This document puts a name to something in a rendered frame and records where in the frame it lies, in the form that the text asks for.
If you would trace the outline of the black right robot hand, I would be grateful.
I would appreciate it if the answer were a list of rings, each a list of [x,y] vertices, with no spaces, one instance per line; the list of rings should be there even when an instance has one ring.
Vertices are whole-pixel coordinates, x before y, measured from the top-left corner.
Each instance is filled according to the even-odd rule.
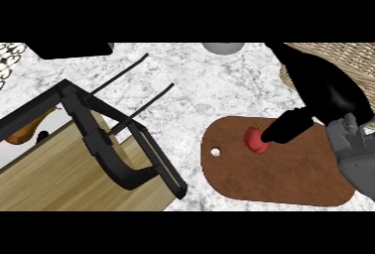
[[[366,95],[340,67],[285,43],[267,42],[266,46],[287,68],[304,106],[281,115],[264,130],[261,140],[288,143],[312,127],[313,117],[328,125],[352,113],[359,125],[368,123],[374,111]]]

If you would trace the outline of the tan wicker basket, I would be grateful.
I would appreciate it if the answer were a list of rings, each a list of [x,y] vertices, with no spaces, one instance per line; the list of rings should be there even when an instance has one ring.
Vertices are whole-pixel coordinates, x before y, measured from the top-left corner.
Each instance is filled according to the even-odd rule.
[[[334,63],[365,92],[375,111],[375,43],[288,43]]]

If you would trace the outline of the red bell pepper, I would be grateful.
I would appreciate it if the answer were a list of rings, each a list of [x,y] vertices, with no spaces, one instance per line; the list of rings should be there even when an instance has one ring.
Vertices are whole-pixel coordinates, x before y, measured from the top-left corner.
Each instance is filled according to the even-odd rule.
[[[244,143],[247,147],[250,148],[250,150],[257,154],[263,154],[269,150],[270,144],[272,144],[272,143],[266,143],[261,140],[261,136],[263,136],[263,130],[260,126],[259,125],[251,126],[244,136]]]

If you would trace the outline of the brown wooden cutting board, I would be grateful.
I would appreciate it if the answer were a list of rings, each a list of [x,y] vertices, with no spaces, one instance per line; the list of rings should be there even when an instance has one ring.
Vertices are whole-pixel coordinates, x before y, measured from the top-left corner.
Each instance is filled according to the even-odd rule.
[[[273,143],[260,155],[245,143],[250,127],[266,128],[270,118],[228,116],[205,130],[201,165],[207,181],[226,197],[316,206],[349,202],[354,187],[341,176],[325,134],[315,124],[288,143]]]

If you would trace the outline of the grey round bowl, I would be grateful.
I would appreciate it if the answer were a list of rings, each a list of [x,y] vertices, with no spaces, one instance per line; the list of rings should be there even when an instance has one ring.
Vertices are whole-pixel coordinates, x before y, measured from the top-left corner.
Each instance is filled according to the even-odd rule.
[[[216,55],[228,56],[235,54],[244,47],[244,43],[204,43],[207,51]]]

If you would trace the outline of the black flat appliance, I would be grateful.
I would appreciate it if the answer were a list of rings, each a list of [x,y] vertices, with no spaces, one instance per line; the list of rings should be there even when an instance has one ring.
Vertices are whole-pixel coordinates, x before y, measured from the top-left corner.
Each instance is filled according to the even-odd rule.
[[[28,43],[28,48],[44,60],[108,56],[114,43]]]

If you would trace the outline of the pale wooden cabinet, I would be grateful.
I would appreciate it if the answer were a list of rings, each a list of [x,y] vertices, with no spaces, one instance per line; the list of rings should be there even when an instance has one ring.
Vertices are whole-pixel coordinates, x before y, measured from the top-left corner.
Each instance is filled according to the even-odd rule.
[[[114,183],[72,122],[0,170],[0,210],[161,210],[173,200],[160,178]]]

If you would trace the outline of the brown pear-shaped object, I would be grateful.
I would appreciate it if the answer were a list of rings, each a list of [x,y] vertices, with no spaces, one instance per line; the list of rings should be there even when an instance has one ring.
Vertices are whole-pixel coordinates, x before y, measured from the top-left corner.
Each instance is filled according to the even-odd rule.
[[[6,142],[12,145],[22,145],[27,143],[34,134],[40,123],[43,122],[47,115],[55,111],[61,110],[61,107],[49,109],[8,138]]]

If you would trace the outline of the black metal frame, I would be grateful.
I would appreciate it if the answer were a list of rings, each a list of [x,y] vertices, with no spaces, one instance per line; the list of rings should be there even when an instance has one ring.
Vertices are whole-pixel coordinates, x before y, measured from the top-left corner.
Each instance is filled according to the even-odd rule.
[[[148,54],[142,56],[137,62],[93,92],[87,92],[72,82],[64,79],[0,119],[0,141],[30,124],[49,109],[62,103],[67,113],[78,126],[83,141],[92,156],[96,158],[112,181],[126,190],[132,191],[160,176],[174,196],[182,199],[186,195],[188,184],[164,155],[146,127],[133,119],[142,110],[166,94],[173,84],[167,86],[163,92],[130,116],[95,97],[95,94],[142,63],[146,57]],[[124,128],[130,130],[136,143],[151,162],[151,167],[139,170],[133,169],[123,161],[112,148],[114,142],[109,137]]]

